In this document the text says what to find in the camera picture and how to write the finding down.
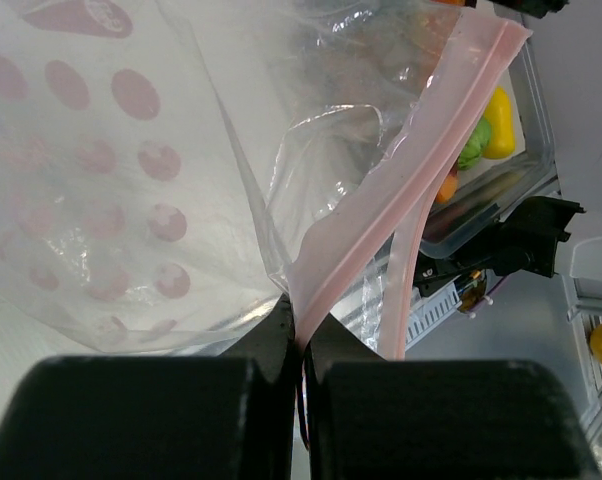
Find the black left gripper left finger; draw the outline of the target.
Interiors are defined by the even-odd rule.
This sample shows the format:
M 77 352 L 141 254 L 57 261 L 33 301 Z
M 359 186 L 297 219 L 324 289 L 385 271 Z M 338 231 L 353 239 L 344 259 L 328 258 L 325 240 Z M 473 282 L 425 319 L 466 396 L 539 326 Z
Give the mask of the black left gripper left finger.
M 0 479 L 286 479 L 291 305 L 218 356 L 59 356 L 0 422 Z

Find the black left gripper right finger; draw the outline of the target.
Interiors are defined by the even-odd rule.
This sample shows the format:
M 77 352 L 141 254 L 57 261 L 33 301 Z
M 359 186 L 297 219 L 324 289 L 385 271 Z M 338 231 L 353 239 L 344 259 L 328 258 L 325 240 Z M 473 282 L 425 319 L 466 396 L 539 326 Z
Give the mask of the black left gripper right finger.
M 315 479 L 596 479 L 562 384 L 567 330 L 506 305 L 387 361 L 327 318 L 305 353 Z

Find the clear pink zip top bag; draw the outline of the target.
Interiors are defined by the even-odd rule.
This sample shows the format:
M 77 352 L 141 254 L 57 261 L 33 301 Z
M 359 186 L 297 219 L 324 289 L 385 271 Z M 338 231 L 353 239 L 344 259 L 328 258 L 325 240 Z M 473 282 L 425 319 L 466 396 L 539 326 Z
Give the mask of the clear pink zip top bag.
M 103 352 L 406 344 L 429 211 L 530 31 L 431 1 L 0 1 L 0 300 Z

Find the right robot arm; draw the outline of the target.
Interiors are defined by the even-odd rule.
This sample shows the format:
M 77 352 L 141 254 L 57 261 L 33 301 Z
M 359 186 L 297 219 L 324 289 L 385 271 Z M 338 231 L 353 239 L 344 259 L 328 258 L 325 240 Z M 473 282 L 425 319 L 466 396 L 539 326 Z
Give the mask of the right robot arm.
M 449 257 L 463 271 L 527 271 L 602 283 L 602 214 L 579 203 L 534 196 Z

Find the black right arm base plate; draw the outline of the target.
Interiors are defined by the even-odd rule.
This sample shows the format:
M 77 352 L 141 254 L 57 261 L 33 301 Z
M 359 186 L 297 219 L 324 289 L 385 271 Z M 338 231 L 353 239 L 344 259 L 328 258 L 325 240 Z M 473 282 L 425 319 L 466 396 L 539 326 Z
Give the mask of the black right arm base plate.
M 437 293 L 450 281 L 484 268 L 482 261 L 463 262 L 454 258 L 435 259 L 419 253 L 413 285 L 422 298 Z

